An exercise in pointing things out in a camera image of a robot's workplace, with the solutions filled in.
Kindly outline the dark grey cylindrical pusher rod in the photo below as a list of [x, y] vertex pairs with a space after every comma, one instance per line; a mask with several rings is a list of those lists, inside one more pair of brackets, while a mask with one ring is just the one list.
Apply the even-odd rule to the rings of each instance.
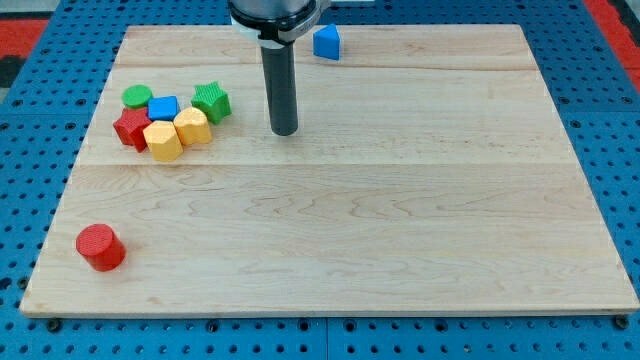
[[289, 136], [298, 129], [294, 46], [261, 49], [271, 130]]

